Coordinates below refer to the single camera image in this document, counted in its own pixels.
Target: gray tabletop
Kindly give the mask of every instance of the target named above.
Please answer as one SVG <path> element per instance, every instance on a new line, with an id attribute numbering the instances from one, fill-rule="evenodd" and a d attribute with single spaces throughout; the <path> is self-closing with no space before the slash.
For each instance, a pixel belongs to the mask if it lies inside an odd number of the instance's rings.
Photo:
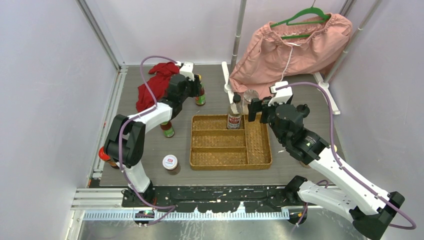
<path id="1" fill-rule="evenodd" d="M 289 156 L 269 130 L 272 165 L 266 170 L 211 170 L 196 171 L 190 168 L 191 123 L 193 115 L 226 114 L 229 104 L 224 92 L 224 76 L 221 65 L 195 65 L 194 73 L 202 76 L 205 88 L 206 104 L 197 106 L 195 100 L 188 98 L 181 113 L 172 120 L 175 136 L 165 138 L 159 127 L 152 129 L 145 136 L 144 153 L 141 162 L 147 176 L 154 185 L 286 185 L 294 176 L 300 175 L 317 182 L 326 179 L 319 172 L 302 167 L 297 160 Z M 297 75 L 285 77 L 289 83 L 315 82 L 312 75 Z M 137 113 L 138 86 L 141 85 L 139 68 L 129 67 L 118 107 L 118 114 L 132 115 Z M 304 120 L 304 125 L 311 131 L 330 140 L 329 111 L 322 94 L 310 86 L 298 86 L 292 89 L 294 97 L 292 104 L 308 104 L 310 115 Z M 336 137 L 338 154 L 343 157 L 339 139 Z M 175 155 L 181 165 L 177 175 L 169 175 L 162 166 L 166 155 Z M 101 186 L 127 185 L 122 173 L 104 165 L 100 180 Z"/>

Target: drawstring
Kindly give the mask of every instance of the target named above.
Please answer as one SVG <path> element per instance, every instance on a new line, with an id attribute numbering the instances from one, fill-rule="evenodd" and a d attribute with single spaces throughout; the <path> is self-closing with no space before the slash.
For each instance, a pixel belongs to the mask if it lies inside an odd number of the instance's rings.
<path id="1" fill-rule="evenodd" d="M 292 53 L 293 53 L 293 46 L 300 46 L 300 44 L 296 44 L 296 43 L 292 43 L 292 42 L 287 42 L 286 44 L 291 45 L 291 50 L 290 50 L 290 54 L 288 55 L 287 64 L 285 65 L 285 68 L 282 71 L 280 82 L 284 78 L 284 74 L 286 73 L 287 67 L 289 67 L 290 59 L 292 58 Z"/>
<path id="2" fill-rule="evenodd" d="M 290 55 L 288 55 L 287 64 L 285 65 L 284 71 L 282 71 L 280 82 L 283 80 L 284 74 L 286 73 L 287 67 L 289 66 L 290 59 L 292 58 L 292 53 L 293 53 L 293 46 L 291 46 Z"/>

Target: sauce bottle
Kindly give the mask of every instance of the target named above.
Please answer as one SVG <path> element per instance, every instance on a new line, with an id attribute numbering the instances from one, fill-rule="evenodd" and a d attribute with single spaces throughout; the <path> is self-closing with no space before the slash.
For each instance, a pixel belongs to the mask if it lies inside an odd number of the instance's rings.
<path id="1" fill-rule="evenodd" d="M 194 99 L 197 106 L 203 106 L 206 103 L 205 88 L 203 88 L 202 76 L 198 75 L 198 78 L 201 84 L 201 89 L 200 89 L 199 96 L 195 97 Z"/>
<path id="2" fill-rule="evenodd" d="M 106 163 L 110 164 L 110 166 L 111 166 L 112 168 L 114 168 L 114 169 L 119 169 L 119 166 L 116 164 L 116 162 L 114 162 L 114 161 L 111 159 L 111 157 L 105 153 L 105 149 L 104 149 L 104 147 L 103 147 L 103 146 L 102 146 L 102 147 L 100 148 L 100 150 L 98 151 L 98 157 L 99 157 L 101 160 L 105 161 Z"/>
<path id="3" fill-rule="evenodd" d="M 242 121 L 243 107 L 241 104 L 242 97 L 234 93 L 232 103 L 228 107 L 228 118 L 226 122 L 227 129 L 239 129 Z"/>
<path id="4" fill-rule="evenodd" d="M 160 128 L 162 129 L 163 135 L 166 138 L 172 138 L 175 134 L 175 131 L 174 131 L 174 128 L 172 127 L 171 121 L 162 122 L 160 124 Z"/>
<path id="5" fill-rule="evenodd" d="M 174 155 L 165 156 L 162 160 L 162 165 L 170 175 L 177 175 L 181 170 L 177 157 Z"/>

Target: metal floor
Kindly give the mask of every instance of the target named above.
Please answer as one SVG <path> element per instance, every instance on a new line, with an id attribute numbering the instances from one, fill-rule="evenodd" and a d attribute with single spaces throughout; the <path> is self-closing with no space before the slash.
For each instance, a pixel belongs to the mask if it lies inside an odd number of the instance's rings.
<path id="1" fill-rule="evenodd" d="M 163 221 L 138 228 L 133 221 L 83 221 L 79 240 L 365 240 L 354 226 L 329 210 L 309 208 L 307 220 L 290 234 L 286 220 Z"/>
<path id="2" fill-rule="evenodd" d="M 144 74 L 147 79 L 151 76 L 145 67 Z M 144 153 L 141 159 L 147 176 L 154 185 L 286 185 L 295 175 L 300 175 L 311 181 L 317 182 L 325 179 L 323 175 L 313 169 L 302 167 L 297 160 L 290 157 L 278 143 L 271 129 L 269 140 L 271 145 L 272 165 L 266 170 L 220 170 L 220 171 L 195 171 L 190 168 L 190 137 L 193 115 L 226 114 L 229 104 L 228 96 L 224 92 L 224 76 L 221 65 L 195 65 L 194 73 L 202 76 L 206 92 L 206 104 L 197 106 L 195 100 L 188 98 L 183 105 L 181 113 L 172 120 L 175 136 L 165 138 L 159 127 L 146 134 Z M 285 77 L 289 83 L 315 82 L 312 75 L 296 75 Z M 143 83 L 139 67 L 131 66 L 125 78 L 118 114 L 136 114 L 136 101 L 138 100 L 138 86 Z M 293 90 L 292 104 L 308 104 L 310 115 L 304 120 L 304 125 L 330 141 L 329 112 L 327 103 L 321 92 L 310 86 L 298 86 Z M 335 144 L 338 154 L 343 158 L 339 139 Z M 169 175 L 162 166 L 162 159 L 166 155 L 175 155 L 181 165 L 177 175 Z M 126 186 L 122 173 L 104 165 L 100 180 L 101 186 Z"/>

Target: metal pole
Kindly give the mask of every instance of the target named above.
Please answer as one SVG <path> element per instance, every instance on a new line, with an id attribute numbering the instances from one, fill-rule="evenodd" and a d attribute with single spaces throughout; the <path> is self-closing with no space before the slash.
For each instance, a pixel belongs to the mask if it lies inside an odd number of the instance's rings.
<path id="1" fill-rule="evenodd" d="M 379 7 L 379 5 L 380 5 L 381 2 L 382 2 L 382 0 L 376 0 L 374 2 L 374 4 L 372 5 L 371 9 L 368 11 L 368 13 L 366 14 L 365 18 L 362 20 L 362 22 L 360 23 L 359 27 L 357 28 L 357 30 L 353 34 L 353 36 L 350 39 L 349 43 L 344 48 L 343 52 L 338 57 L 338 59 L 335 61 L 334 66 L 332 67 L 332 69 L 330 70 L 330 72 L 328 73 L 328 75 L 325 77 L 324 83 L 327 84 L 330 81 L 330 79 L 334 76 L 334 73 L 337 71 L 337 69 L 342 64 L 343 60 L 346 58 L 346 55 L 349 53 L 350 47 L 355 42 L 355 40 L 358 38 L 359 34 L 362 32 L 362 30 L 364 29 L 365 25 L 367 25 L 368 21 L 373 16 L 374 12 L 377 10 L 377 8 Z"/>
<path id="2" fill-rule="evenodd" d="M 356 1 L 357 0 L 346 0 L 341 7 L 339 14 L 346 17 L 351 12 L 352 6 L 356 3 Z"/>
<path id="3" fill-rule="evenodd" d="M 100 29 L 100 26 L 97 23 L 86 0 L 76 0 L 76 3 L 79 5 L 79 8 L 81 9 L 82 13 L 87 18 L 88 23 L 90 24 L 91 28 L 94 31 L 94 34 L 97 36 L 98 40 L 100 41 L 101 46 L 106 51 L 106 54 L 109 57 L 112 64 L 115 66 L 117 70 L 121 69 L 121 65 L 119 64 L 114 52 L 112 51 L 108 41 L 106 40 L 105 35 L 103 35 L 103 32 Z"/>
<path id="4" fill-rule="evenodd" d="M 240 9 L 238 10 L 237 29 L 235 30 L 234 47 L 232 48 L 231 65 L 229 72 L 231 73 L 236 66 L 237 53 L 239 52 L 240 35 L 242 34 L 243 19 L 245 17 L 247 0 L 240 1 Z"/>

